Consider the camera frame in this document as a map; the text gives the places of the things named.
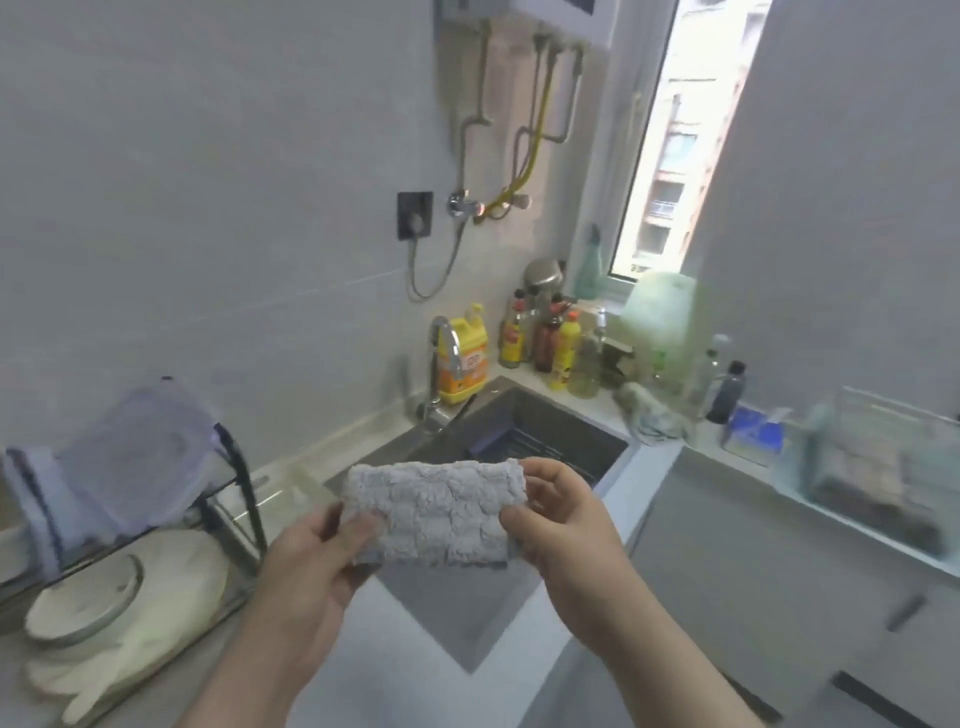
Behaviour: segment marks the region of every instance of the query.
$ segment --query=plastic container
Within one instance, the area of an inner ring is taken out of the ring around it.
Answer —
[[[573,282],[573,295],[578,299],[592,301],[600,296],[600,284],[603,282],[603,253],[600,250],[600,228],[590,224],[590,236],[587,241],[587,254]]]
[[[507,369],[516,369],[523,361],[523,325],[526,304],[523,302],[523,289],[518,288],[510,315],[503,322],[500,342],[500,365]]]
[[[480,303],[473,303],[466,318],[453,319],[450,322],[460,342],[460,359],[464,372],[462,378],[454,379],[453,374],[450,373],[450,359],[443,339],[437,347],[440,363],[440,396],[447,404],[457,404],[470,398],[487,383],[489,337],[482,313],[483,306]]]
[[[553,370],[550,373],[550,389],[566,389],[570,372],[580,349],[583,331],[580,328],[580,311],[570,311],[557,333],[557,349],[553,354]]]
[[[601,308],[596,314],[593,331],[580,341],[580,350],[573,360],[567,391],[581,400],[591,400],[600,392],[603,371],[603,347],[607,339],[607,312]]]
[[[662,271],[646,271],[636,279],[620,320],[648,376],[656,364],[660,379],[680,378],[696,282]]]

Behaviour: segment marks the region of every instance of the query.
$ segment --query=glass bottle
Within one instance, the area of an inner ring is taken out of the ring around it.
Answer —
[[[537,328],[537,340],[534,342],[534,369],[549,374],[553,371],[553,354],[557,349],[557,335],[564,323],[563,297],[550,304],[550,314]]]

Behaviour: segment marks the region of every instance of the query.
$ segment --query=electrical socket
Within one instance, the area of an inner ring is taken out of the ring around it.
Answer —
[[[415,232],[410,225],[410,216],[419,215],[423,229]],[[396,194],[396,239],[413,240],[430,237],[433,230],[433,192],[397,192]]]

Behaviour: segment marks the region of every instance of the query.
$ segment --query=chrome faucet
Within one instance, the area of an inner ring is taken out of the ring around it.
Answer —
[[[449,319],[445,316],[437,316],[430,322],[430,332],[427,337],[429,349],[427,350],[427,365],[430,371],[427,374],[429,385],[426,390],[426,398],[423,400],[423,407],[420,412],[420,419],[428,429],[433,432],[439,432],[449,422],[449,418],[440,409],[440,353],[439,346],[441,338],[444,339],[446,346],[446,358],[448,360],[446,367],[454,379],[464,378],[464,363],[460,357],[460,340],[457,338],[457,332],[453,330]]]

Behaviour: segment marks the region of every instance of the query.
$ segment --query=microfiber towel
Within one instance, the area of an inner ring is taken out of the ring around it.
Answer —
[[[357,564],[493,566],[519,551],[499,519],[505,505],[526,502],[523,468],[516,460],[355,465],[343,499],[344,520],[373,511],[386,521]]]

